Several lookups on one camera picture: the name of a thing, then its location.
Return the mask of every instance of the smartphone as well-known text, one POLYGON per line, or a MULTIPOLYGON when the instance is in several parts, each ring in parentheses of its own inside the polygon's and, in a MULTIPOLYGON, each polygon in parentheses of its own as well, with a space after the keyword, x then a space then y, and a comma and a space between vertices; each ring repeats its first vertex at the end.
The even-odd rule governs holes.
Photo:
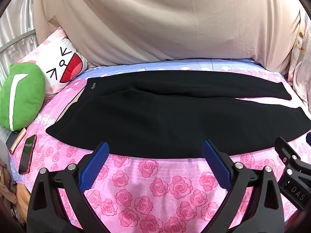
POLYGON ((37 135, 33 135, 26 139, 23 152, 21 154, 20 167, 18 169, 19 174, 29 173, 30 164, 32 159, 32 152, 34 151, 37 135))
POLYGON ((23 139, 25 135, 26 135, 25 128, 21 129, 20 131, 11 132, 6 142, 7 148, 9 149, 9 152, 11 155, 13 155, 16 147, 18 146, 18 144, 20 143, 20 141, 23 139))

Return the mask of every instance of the beige curtain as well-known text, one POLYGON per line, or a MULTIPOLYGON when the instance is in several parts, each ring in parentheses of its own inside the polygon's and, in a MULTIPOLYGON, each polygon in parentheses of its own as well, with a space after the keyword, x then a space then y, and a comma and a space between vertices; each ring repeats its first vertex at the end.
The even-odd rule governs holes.
POLYGON ((288 72, 298 0, 34 0, 42 42, 62 26, 94 65, 253 58, 288 72))

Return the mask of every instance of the white satin curtain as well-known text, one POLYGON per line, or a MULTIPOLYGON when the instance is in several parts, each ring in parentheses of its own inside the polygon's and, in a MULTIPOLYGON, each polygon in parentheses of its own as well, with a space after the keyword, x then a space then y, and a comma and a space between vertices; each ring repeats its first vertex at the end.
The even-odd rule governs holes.
MULTIPOLYGON (((12 0, 0 18, 0 47, 35 28, 33 0, 12 0)), ((0 90, 9 74, 9 67, 38 46, 35 34, 0 53, 0 90)), ((10 131, 0 126, 0 140, 5 142, 10 131)))

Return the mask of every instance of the pillow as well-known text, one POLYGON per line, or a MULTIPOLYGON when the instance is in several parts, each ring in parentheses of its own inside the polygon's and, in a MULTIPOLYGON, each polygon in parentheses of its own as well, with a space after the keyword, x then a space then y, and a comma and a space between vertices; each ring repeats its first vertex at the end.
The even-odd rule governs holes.
POLYGON ((46 96, 61 91, 88 67, 88 61, 77 52, 61 27, 18 61, 22 62, 34 63, 43 71, 46 96))
POLYGON ((12 65, 0 91, 0 124, 11 131, 27 127, 39 113, 44 95, 45 77, 37 65, 12 65))

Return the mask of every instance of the pink bedsheet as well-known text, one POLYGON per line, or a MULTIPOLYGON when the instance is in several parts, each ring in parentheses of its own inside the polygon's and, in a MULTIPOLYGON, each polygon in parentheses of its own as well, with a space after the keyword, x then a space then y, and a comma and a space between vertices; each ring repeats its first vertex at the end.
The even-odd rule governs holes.
MULTIPOLYGON (((275 82, 283 82, 292 95, 292 100, 276 98, 251 100, 289 107, 301 106, 310 117, 307 108, 281 75, 278 76, 268 71, 266 73, 228 69, 223 71, 246 73, 275 82)), ((30 191, 42 167, 46 167, 49 171, 62 170, 70 163, 78 163, 83 155, 90 153, 90 151, 63 144, 45 132, 45 129, 55 122, 61 111, 85 84, 84 79, 75 80, 47 103, 35 121, 27 128, 27 135, 17 147, 12 158, 17 164, 16 167, 20 162, 25 139, 37 134, 31 171, 23 176, 23 183, 30 191)), ((311 163, 311 148, 306 143, 305 135, 289 144, 299 153, 303 161, 311 163)), ((240 161, 246 167, 253 169, 262 169, 269 165, 277 180, 284 168, 273 149, 231 158, 234 162, 240 161)), ((248 188, 232 226, 242 219, 250 198, 250 191, 251 189, 248 188)), ((60 190, 60 194, 71 222, 80 226, 64 190, 60 190)), ((226 191, 217 183, 205 159, 153 160, 117 155, 109 156, 92 189, 85 192, 86 198, 98 217, 112 233, 200 232, 211 220, 225 195, 226 191)), ((296 209, 284 197, 282 200, 284 216, 287 219, 296 209)))

